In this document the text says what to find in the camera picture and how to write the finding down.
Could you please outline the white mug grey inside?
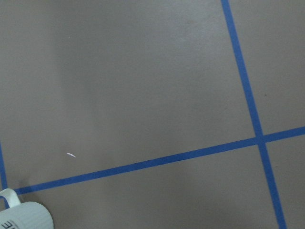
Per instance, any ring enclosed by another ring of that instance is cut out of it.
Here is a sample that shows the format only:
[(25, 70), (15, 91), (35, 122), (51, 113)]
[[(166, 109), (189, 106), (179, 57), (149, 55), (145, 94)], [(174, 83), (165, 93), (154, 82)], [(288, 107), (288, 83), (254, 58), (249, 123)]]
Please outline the white mug grey inside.
[(17, 193), (10, 188), (0, 192), (9, 208), (0, 212), (1, 229), (54, 229), (50, 212), (40, 203), (21, 203)]

